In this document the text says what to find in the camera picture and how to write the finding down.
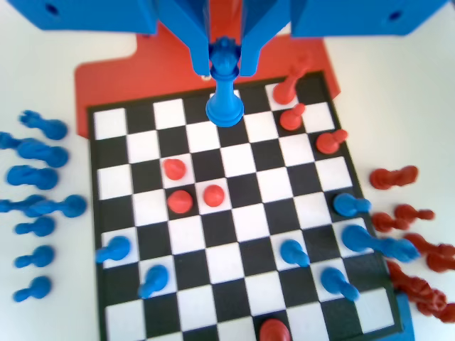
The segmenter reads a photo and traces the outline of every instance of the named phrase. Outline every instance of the red pawn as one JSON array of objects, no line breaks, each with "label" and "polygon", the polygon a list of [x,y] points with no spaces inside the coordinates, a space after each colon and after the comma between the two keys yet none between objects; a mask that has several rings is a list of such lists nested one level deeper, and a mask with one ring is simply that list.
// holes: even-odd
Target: red pawn
[{"label": "red pawn", "polygon": [[400,170],[392,171],[379,168],[370,174],[370,183],[378,190],[388,190],[392,186],[401,187],[414,183],[418,175],[419,169],[416,166],[406,166]]},{"label": "red pawn", "polygon": [[210,207],[220,206],[225,199],[225,191],[218,185],[210,185],[204,190],[204,201]]},{"label": "red pawn", "polygon": [[283,129],[293,131],[302,125],[301,115],[305,111],[305,104],[298,103],[294,108],[286,110],[279,118],[279,123]]},{"label": "red pawn", "polygon": [[348,132],[339,129],[333,133],[324,133],[319,135],[316,140],[316,147],[318,151],[324,154],[333,154],[340,148],[340,144],[346,141]]}]

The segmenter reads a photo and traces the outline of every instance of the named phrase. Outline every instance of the pawn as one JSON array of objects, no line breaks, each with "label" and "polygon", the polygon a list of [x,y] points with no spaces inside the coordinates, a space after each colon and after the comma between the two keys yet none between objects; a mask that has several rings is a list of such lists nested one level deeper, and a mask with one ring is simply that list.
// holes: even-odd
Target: pawn
[{"label": "pawn", "polygon": [[406,230],[410,225],[403,219],[394,220],[384,212],[378,212],[371,216],[371,222],[379,232],[390,232],[392,229]]},{"label": "pawn", "polygon": [[283,129],[293,131],[302,125],[301,115],[305,111],[305,104],[298,103],[294,108],[286,110],[279,118],[279,123]]},{"label": "pawn", "polygon": [[163,290],[169,281],[169,273],[165,266],[155,265],[147,271],[145,283],[139,287],[139,297],[146,299],[156,291]]},{"label": "pawn", "polygon": [[358,199],[349,193],[341,193],[333,199],[333,208],[343,217],[353,217],[358,213],[370,211],[371,202]]},{"label": "pawn", "polygon": [[37,247],[30,256],[20,256],[14,260],[14,266],[16,268],[23,268],[33,264],[38,268],[43,268],[44,266],[52,263],[55,257],[54,249],[48,245],[43,245]]},{"label": "pawn", "polygon": [[130,249],[131,243],[128,238],[123,236],[114,237],[109,240],[107,246],[96,251],[95,261],[98,264],[108,259],[119,261],[128,255]]},{"label": "pawn", "polygon": [[349,284],[343,273],[335,268],[327,268],[322,272],[321,283],[329,293],[340,293],[348,300],[354,302],[359,299],[360,293],[357,288]]},{"label": "pawn", "polygon": [[340,144],[346,141],[347,138],[348,132],[342,129],[333,133],[324,133],[317,138],[316,147],[321,153],[333,154],[338,151]]},{"label": "pawn", "polygon": [[46,297],[52,289],[52,282],[47,276],[36,277],[30,283],[28,288],[19,290],[13,294],[13,300],[16,302],[22,302],[30,296],[42,299]]},{"label": "pawn", "polygon": [[14,166],[6,174],[6,182],[13,186],[34,185],[40,190],[50,190],[57,185],[58,174],[52,168]]},{"label": "pawn", "polygon": [[288,264],[298,264],[302,268],[306,268],[310,264],[309,257],[300,243],[293,239],[286,240],[280,246],[279,254]]}]

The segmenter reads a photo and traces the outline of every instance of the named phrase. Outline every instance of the black square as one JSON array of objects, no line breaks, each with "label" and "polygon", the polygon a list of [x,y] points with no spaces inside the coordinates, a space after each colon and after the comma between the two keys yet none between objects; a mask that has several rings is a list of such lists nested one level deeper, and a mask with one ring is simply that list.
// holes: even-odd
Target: black square
[{"label": "black square", "polygon": [[263,274],[277,269],[269,237],[240,243],[240,253],[245,276]]},{"label": "black square", "polygon": [[158,140],[162,158],[189,152],[184,126],[158,130]]},{"label": "black square", "polygon": [[191,207],[191,209],[189,211],[187,211],[187,213],[178,214],[178,213],[175,213],[173,210],[171,210],[169,208],[169,206],[167,205],[169,220],[187,218],[187,217],[192,217],[194,215],[198,215],[199,208],[198,208],[198,201],[196,199],[196,187],[194,186],[194,184],[165,189],[164,192],[166,194],[166,200],[168,200],[168,198],[172,195],[172,193],[176,192],[177,190],[184,190],[185,192],[188,192],[191,195],[191,197],[193,198],[193,206]]},{"label": "black square", "polygon": [[151,102],[126,105],[128,134],[155,130],[154,106]]},{"label": "black square", "polygon": [[311,263],[340,257],[332,225],[304,229],[303,233]]},{"label": "black square", "polygon": [[144,300],[147,337],[156,337],[180,331],[177,294],[153,296]]},{"label": "black square", "polygon": [[218,322],[250,315],[247,288],[243,278],[214,284],[212,288]]},{"label": "black square", "polygon": [[291,166],[287,168],[289,181],[292,187],[292,194],[297,195],[312,194],[322,192],[318,173],[314,163]]},{"label": "black square", "polygon": [[134,193],[163,188],[159,160],[131,164]]},{"label": "black square", "polygon": [[221,160],[220,149],[201,151],[191,154],[193,159],[194,177],[196,182],[225,177],[225,169]]},{"label": "black square", "polygon": [[142,261],[172,254],[167,222],[137,227],[137,239]]},{"label": "black square", "polygon": [[126,229],[134,226],[131,195],[97,201],[100,211],[101,232]]},{"label": "black square", "polygon": [[95,141],[96,168],[120,166],[128,163],[126,136]]},{"label": "black square", "polygon": [[251,149],[258,172],[284,167],[282,150],[277,139],[251,144]]},{"label": "black square", "polygon": [[330,340],[347,340],[362,335],[362,327],[354,302],[344,297],[321,303]]},{"label": "black square", "polygon": [[177,287],[179,290],[204,286],[210,283],[205,250],[174,256]]},{"label": "black square", "polygon": [[100,283],[102,285],[100,294],[105,306],[137,300],[137,289],[139,288],[138,263],[102,270]]},{"label": "black square", "polygon": [[279,280],[287,308],[319,300],[309,266],[280,271]]},{"label": "black square", "polygon": [[256,174],[235,176],[227,179],[232,207],[242,207],[262,202]]},{"label": "black square", "polygon": [[284,199],[264,204],[270,234],[294,231],[300,228],[296,206],[292,199]]},{"label": "black square", "polygon": [[216,247],[237,241],[234,220],[230,210],[202,215],[201,219],[206,247]]}]

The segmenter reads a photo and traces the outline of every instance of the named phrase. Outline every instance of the blue pawn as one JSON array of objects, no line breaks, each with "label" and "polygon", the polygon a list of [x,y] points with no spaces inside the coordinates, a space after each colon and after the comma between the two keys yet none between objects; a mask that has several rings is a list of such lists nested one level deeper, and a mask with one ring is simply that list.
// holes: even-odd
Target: blue pawn
[{"label": "blue pawn", "polygon": [[205,111],[217,126],[233,126],[242,119],[244,112],[242,100],[234,94],[240,47],[235,45],[234,39],[222,37],[210,45],[209,55],[212,61],[210,74],[216,81],[216,91],[207,101]]},{"label": "blue pawn", "polygon": [[348,193],[341,193],[333,200],[333,208],[339,215],[353,217],[361,212],[369,212],[371,202],[366,199],[358,199]]},{"label": "blue pawn", "polygon": [[348,249],[355,252],[362,252],[371,248],[382,252],[386,257],[395,258],[404,263],[409,263],[420,257],[420,253],[409,240],[374,238],[366,229],[359,225],[347,226],[343,230],[341,239]]},{"label": "blue pawn", "polygon": [[45,137],[51,140],[61,140],[68,133],[66,124],[58,119],[43,119],[38,112],[26,110],[21,116],[19,121],[28,128],[40,129]]},{"label": "blue pawn", "polygon": [[108,259],[119,261],[128,255],[130,249],[131,243],[128,238],[123,236],[114,237],[109,240],[106,247],[97,250],[95,261],[97,263],[102,263]]},{"label": "blue pawn", "polygon": [[57,185],[58,174],[52,168],[14,166],[6,174],[6,182],[13,186],[34,185],[40,190],[50,190]]},{"label": "blue pawn", "polygon": [[329,293],[341,293],[348,300],[358,300],[360,294],[355,286],[349,284],[341,271],[335,268],[327,268],[322,272],[321,283]]},{"label": "blue pawn", "polygon": [[34,298],[42,299],[46,297],[52,289],[52,282],[47,276],[36,277],[30,283],[29,288],[19,290],[13,294],[13,300],[22,302],[33,296]]},{"label": "blue pawn", "polygon": [[279,248],[279,254],[288,264],[298,264],[306,268],[310,264],[308,255],[296,240],[286,240]]},{"label": "blue pawn", "polygon": [[23,268],[25,266],[29,266],[33,264],[38,268],[43,268],[44,266],[49,265],[52,263],[55,257],[54,249],[48,245],[43,245],[41,247],[37,247],[35,251],[29,256],[20,256],[14,260],[14,266],[16,268]]},{"label": "blue pawn", "polygon": [[147,271],[145,283],[139,287],[139,297],[149,298],[155,291],[163,290],[169,280],[167,269],[162,265],[155,265]]},{"label": "blue pawn", "polygon": [[51,217],[39,217],[34,222],[22,222],[14,228],[16,234],[33,232],[37,237],[45,237],[55,229],[55,221]]}]

